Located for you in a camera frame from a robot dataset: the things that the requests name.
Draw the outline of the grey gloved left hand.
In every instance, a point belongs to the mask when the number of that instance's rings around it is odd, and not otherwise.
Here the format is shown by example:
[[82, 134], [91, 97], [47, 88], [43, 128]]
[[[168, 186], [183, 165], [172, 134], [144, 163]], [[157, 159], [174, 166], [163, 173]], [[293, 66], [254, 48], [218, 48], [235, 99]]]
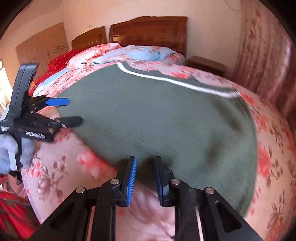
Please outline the grey gloved left hand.
[[[1, 174], [11, 171], [10, 162], [18, 152], [16, 140], [9, 134], [1, 134]], [[35, 141], [22, 138], [22, 153], [20, 163], [24, 168], [29, 168], [35, 152]]]

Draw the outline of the red floral sleeve forearm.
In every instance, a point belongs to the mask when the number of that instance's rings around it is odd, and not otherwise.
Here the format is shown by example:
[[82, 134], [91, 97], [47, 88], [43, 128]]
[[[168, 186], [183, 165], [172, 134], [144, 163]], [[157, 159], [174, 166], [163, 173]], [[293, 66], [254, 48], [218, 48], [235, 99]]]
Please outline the red floral sleeve forearm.
[[27, 199], [1, 190], [1, 240], [28, 240], [39, 225]]

